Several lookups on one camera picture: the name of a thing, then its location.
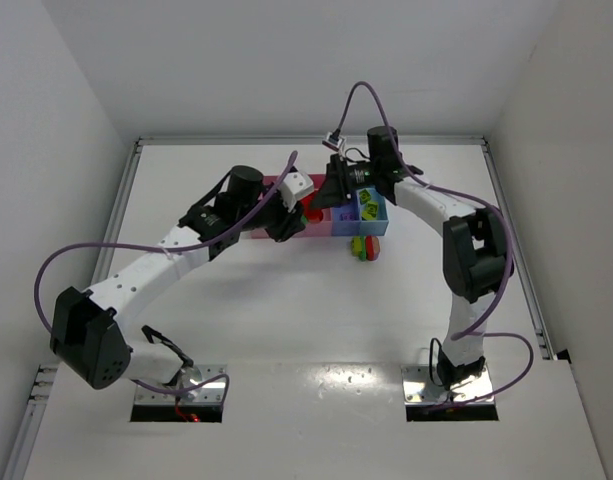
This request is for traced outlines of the small lime square brick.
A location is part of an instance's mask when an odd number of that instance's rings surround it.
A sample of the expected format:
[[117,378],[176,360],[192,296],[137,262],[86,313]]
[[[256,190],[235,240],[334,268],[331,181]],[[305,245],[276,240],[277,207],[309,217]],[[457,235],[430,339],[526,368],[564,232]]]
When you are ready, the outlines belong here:
[[361,205],[365,205],[372,200],[371,192],[368,189],[359,190],[357,197]]

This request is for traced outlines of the lime curved lego brick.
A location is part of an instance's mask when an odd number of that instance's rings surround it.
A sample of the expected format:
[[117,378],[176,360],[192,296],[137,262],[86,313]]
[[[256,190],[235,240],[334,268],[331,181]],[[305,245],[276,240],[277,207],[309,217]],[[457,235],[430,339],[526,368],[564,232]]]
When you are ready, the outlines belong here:
[[365,212],[372,216],[376,216],[379,211],[379,204],[377,202],[369,201],[365,205]]

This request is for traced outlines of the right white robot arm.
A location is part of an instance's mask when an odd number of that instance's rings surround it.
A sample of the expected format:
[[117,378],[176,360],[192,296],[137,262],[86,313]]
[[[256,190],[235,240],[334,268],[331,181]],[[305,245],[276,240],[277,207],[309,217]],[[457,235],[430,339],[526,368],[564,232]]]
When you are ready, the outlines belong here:
[[339,131],[324,137],[323,145],[333,153],[311,204],[316,209],[340,207],[370,187],[441,237],[442,271],[452,304],[431,378],[449,388],[483,370],[487,321],[513,273],[508,227],[496,207],[434,187],[421,169],[404,164],[394,128],[373,127],[367,140],[368,157],[350,161]]

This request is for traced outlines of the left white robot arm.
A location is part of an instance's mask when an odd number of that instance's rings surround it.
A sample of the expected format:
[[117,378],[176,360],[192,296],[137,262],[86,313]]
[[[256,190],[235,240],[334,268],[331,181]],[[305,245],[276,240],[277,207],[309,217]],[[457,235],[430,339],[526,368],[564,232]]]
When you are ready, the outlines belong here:
[[148,325],[142,338],[126,334],[139,314],[193,270],[235,245],[241,233],[263,229],[276,242],[304,230],[302,199],[312,179],[290,168],[267,186],[249,166],[233,167],[148,253],[106,280],[57,298],[50,346],[95,390],[121,378],[178,386],[193,360]]

